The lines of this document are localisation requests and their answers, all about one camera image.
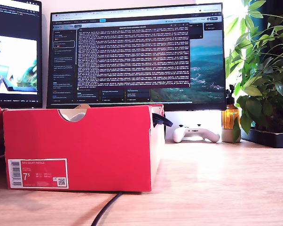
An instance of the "glass bottle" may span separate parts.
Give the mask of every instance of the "glass bottle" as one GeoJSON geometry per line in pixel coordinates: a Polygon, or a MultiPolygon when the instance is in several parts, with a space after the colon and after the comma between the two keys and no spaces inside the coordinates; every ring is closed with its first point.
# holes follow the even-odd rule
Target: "glass bottle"
{"type": "Polygon", "coordinates": [[[240,112],[234,105],[235,99],[233,97],[226,98],[226,110],[222,111],[222,129],[233,129],[235,119],[238,118],[240,125],[240,112]]]}

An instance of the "plant pot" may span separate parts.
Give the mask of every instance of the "plant pot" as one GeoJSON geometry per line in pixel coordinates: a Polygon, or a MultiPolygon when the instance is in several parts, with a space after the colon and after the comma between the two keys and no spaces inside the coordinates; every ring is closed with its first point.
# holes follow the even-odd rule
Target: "plant pot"
{"type": "Polygon", "coordinates": [[[253,128],[250,129],[249,134],[247,134],[241,129],[241,138],[260,145],[283,148],[283,133],[270,133],[253,128]]]}

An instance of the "monitor screen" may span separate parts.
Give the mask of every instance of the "monitor screen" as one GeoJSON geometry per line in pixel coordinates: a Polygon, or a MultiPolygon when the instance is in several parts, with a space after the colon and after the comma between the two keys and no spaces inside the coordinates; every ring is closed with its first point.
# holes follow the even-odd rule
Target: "monitor screen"
{"type": "Polygon", "coordinates": [[[41,2],[0,0],[0,107],[42,107],[41,2]]]}
{"type": "Polygon", "coordinates": [[[222,4],[52,13],[47,107],[225,109],[222,4]]]}

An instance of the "desk surface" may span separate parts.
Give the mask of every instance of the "desk surface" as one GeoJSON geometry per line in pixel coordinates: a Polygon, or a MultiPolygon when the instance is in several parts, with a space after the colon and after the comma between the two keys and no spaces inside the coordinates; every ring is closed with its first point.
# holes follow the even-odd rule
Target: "desk surface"
{"type": "MultiPolygon", "coordinates": [[[[0,226],[88,226],[115,195],[7,190],[0,166],[0,226]]],[[[283,149],[167,142],[153,192],[121,196],[98,225],[283,226],[283,149]]]]}

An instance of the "barcode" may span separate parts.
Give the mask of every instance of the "barcode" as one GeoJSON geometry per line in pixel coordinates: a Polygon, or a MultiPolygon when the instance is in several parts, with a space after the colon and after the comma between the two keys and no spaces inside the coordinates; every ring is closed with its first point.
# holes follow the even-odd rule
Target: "barcode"
{"type": "Polygon", "coordinates": [[[66,187],[66,178],[57,178],[58,187],[66,187]]]}
{"type": "Polygon", "coordinates": [[[19,161],[12,161],[12,183],[14,186],[22,186],[22,177],[20,171],[20,162],[19,161]]]}

